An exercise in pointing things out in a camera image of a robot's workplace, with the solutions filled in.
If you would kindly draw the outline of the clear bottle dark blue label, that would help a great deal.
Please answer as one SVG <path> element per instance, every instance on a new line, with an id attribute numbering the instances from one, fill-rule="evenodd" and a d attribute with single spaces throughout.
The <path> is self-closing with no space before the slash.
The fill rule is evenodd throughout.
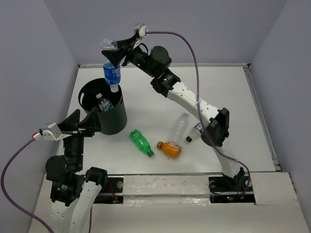
<path id="1" fill-rule="evenodd" d="M 102 41 L 102 47 L 104 51 L 113 51 L 118 49 L 116 40 L 109 38 Z M 106 63 L 103 65 L 103 71 L 105 81 L 110 86 L 111 92 L 118 92 L 119 83 L 121 82 L 120 66 L 115 67 L 110 61 L 106 61 Z"/>

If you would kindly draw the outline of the clear bottle blue white label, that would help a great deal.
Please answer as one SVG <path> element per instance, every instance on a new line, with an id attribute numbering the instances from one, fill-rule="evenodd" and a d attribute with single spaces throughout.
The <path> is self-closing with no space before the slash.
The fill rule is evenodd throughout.
<path id="1" fill-rule="evenodd" d="M 97 94 L 96 98 L 98 100 L 98 107 L 102 112 L 107 112 L 114 107 L 112 102 L 109 99 L 103 97 L 101 93 Z"/>

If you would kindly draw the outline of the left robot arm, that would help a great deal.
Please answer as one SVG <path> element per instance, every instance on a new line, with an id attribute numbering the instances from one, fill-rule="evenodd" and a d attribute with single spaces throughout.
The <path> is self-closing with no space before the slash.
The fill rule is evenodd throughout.
<path id="1" fill-rule="evenodd" d="M 81 175 L 84 159 L 84 139 L 101 131 L 98 109 L 94 107 L 80 120 L 75 110 L 61 123 L 42 129 L 45 140 L 63 142 L 64 153 L 46 161 L 46 179 L 52 182 L 51 224 L 54 233 L 80 233 L 87 215 L 99 194 L 107 188 L 107 171 L 91 167 Z"/>

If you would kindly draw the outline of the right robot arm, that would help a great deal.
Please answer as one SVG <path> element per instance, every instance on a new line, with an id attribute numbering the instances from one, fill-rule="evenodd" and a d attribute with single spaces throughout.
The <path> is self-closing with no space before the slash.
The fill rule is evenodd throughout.
<path id="1" fill-rule="evenodd" d="M 189 90 L 181 79 L 170 71 L 172 62 L 168 51 L 162 46 L 154 46 L 150 52 L 140 48 L 141 39 L 134 35 L 131 38 L 113 42 L 112 49 L 103 49 L 105 56 L 113 66 L 126 66 L 132 63 L 152 77 L 153 89 L 164 97 L 176 102 L 195 116 L 203 126 L 201 139 L 212 147 L 222 167 L 221 185 L 228 190 L 242 186 L 245 165 L 232 155 L 228 155 L 224 142 L 229 137 L 229 110 L 209 105 L 199 97 L 199 93 Z"/>

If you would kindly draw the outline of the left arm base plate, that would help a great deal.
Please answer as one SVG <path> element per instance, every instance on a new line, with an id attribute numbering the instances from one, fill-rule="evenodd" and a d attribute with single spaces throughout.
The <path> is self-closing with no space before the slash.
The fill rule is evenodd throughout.
<path id="1" fill-rule="evenodd" d="M 123 176 L 108 176 L 107 185 L 101 189 L 94 204 L 123 204 Z"/>

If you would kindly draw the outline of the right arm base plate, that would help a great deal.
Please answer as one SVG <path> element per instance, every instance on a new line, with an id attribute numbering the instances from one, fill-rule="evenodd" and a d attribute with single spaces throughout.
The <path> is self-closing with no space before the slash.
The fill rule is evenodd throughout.
<path id="1" fill-rule="evenodd" d="M 242 179 L 238 187 L 228 187 L 223 184 L 223 176 L 212 176 L 208 178 L 208 189 L 210 192 L 210 203 L 227 204 L 227 203 L 253 203 L 255 204 L 255 195 L 252 184 L 250 183 L 247 190 L 248 176 Z"/>

